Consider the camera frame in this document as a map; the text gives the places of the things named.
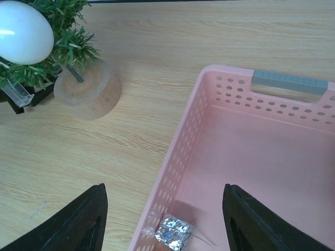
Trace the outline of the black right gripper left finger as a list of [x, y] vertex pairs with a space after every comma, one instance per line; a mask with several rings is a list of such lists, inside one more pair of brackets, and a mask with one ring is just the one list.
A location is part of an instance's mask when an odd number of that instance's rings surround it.
[[93, 185], [44, 223], [1, 250], [101, 250], [107, 211], [105, 184]]

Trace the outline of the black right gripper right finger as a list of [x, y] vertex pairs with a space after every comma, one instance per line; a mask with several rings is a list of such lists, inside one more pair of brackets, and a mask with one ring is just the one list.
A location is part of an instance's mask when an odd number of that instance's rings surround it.
[[225, 184], [222, 210], [230, 250], [331, 250], [237, 185]]

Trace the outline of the clear plastic battery box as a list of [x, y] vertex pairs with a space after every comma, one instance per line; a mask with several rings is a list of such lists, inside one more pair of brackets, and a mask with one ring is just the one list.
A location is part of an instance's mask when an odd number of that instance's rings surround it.
[[21, 83], [20, 76], [13, 63], [1, 58], [1, 90], [15, 105], [23, 108], [31, 104], [35, 95]]

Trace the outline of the white ball ornament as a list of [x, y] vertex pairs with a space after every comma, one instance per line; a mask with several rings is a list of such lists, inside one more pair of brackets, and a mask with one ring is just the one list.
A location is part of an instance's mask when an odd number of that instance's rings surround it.
[[1, 1], [1, 57], [30, 65], [45, 60], [54, 45], [52, 28], [35, 8], [19, 1]]

